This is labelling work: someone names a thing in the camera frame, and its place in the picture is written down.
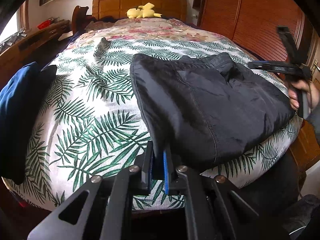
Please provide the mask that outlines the grey sleeve forearm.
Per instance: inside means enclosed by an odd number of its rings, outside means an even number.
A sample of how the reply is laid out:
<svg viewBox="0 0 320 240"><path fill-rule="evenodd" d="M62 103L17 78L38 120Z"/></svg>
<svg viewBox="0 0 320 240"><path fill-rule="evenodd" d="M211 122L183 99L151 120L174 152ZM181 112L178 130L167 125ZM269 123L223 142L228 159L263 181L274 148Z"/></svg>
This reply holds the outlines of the grey sleeve forearm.
<svg viewBox="0 0 320 240"><path fill-rule="evenodd" d="M307 117L307 122L312 124L315 134L319 135L319 130L320 130L320 104L312 110L310 115Z"/></svg>

